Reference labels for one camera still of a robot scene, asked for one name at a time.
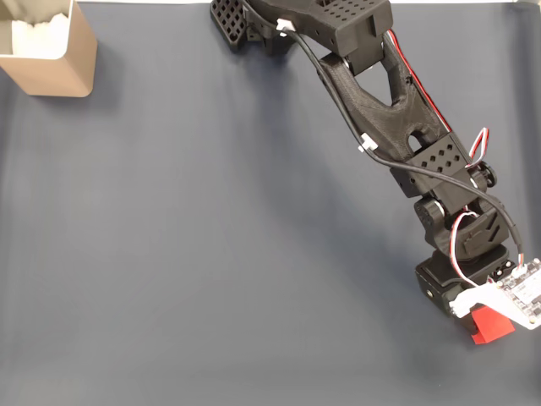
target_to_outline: circuit board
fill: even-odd
[[[498,281],[505,296],[530,320],[541,322],[541,261],[538,259],[526,264],[522,271]]]

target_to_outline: blue surface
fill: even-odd
[[[475,347],[443,317],[414,200],[309,61],[232,55],[207,8],[83,5],[87,99],[0,78],[0,404],[539,405],[541,332]],[[541,255],[538,8],[393,8]]]

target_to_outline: cardboard box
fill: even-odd
[[[74,0],[71,0],[68,19],[68,46],[61,58],[0,55],[0,67],[28,95],[85,97],[92,92],[97,40]],[[10,30],[0,31],[0,46],[5,47],[6,42],[11,42]]]

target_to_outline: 3d printed arm segment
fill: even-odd
[[[451,229],[456,231],[452,254],[462,261],[463,277],[482,285],[488,278],[497,282],[510,275],[514,264],[501,243],[510,232],[519,250],[522,242],[503,206],[484,193],[495,185],[495,174],[485,162],[472,163],[409,66],[391,31],[388,0],[213,0],[210,12],[233,50],[246,41],[262,41],[274,55],[298,42],[366,153],[391,167],[407,197],[421,197],[415,211],[436,251],[416,274],[422,290],[445,313],[455,315],[449,303],[468,287],[449,258]],[[298,34],[331,53],[318,62]],[[376,63],[388,74],[390,106],[355,80]],[[485,150],[488,132],[482,136],[479,143]],[[410,137],[421,145],[418,151],[411,148]],[[464,218],[463,227],[452,228],[459,216],[465,217],[465,208],[474,215]],[[471,320],[461,320],[477,332]]]

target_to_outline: black cable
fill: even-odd
[[[273,30],[276,29],[276,25],[272,24],[271,22],[263,19],[255,10],[254,8],[248,4],[246,0],[241,0],[244,7],[252,14],[254,14],[258,19],[261,20],[261,23],[266,25],[269,28],[272,28]],[[342,97],[340,96],[340,93],[338,93],[338,90],[335,86],[335,84],[332,82],[329,75],[326,73],[326,71],[321,66],[321,63],[318,59],[318,57],[315,56],[314,51],[310,48],[310,46],[306,43],[306,41],[296,32],[296,31],[290,31],[290,30],[284,30],[284,32],[290,36],[306,53],[308,56],[310,62],[314,65],[315,69],[318,72],[318,75],[320,76],[321,80],[325,84],[325,87],[329,91],[329,94],[331,95],[332,100],[338,107],[338,110],[340,111],[341,115],[344,117],[344,120],[346,120],[347,127],[351,130],[353,136],[355,137],[355,140],[362,145],[363,139],[361,138],[361,134],[358,132],[358,129],[353,122],[349,111],[347,110],[346,105],[344,104],[344,101],[342,100]],[[454,184],[456,187],[459,187],[461,189],[464,189],[477,197],[486,200],[491,206],[493,206],[499,214],[503,217],[505,223],[507,224],[507,227],[509,228],[509,233],[511,234],[511,237],[513,238],[513,241],[516,244],[516,247],[518,249],[518,253],[522,254],[524,251],[522,250],[522,238],[518,231],[518,228],[516,224],[513,222],[511,216],[507,211],[505,210],[505,207],[497,201],[494,197],[484,193],[482,190],[476,189],[473,186],[470,186],[469,184],[465,184],[464,182],[452,178],[451,176],[444,175],[443,173],[431,171],[429,169],[425,169],[423,167],[415,167],[413,165],[402,163],[402,162],[396,162],[391,161],[385,158],[382,158],[381,156],[378,156],[375,152],[373,152],[370,149],[365,150],[366,154],[372,158],[374,161],[378,162],[381,165],[384,165],[386,167],[393,167],[395,169],[400,169],[402,171],[406,172],[414,172],[419,173],[421,175],[429,176],[431,178],[436,178],[441,180],[442,182],[447,182],[448,184]]]

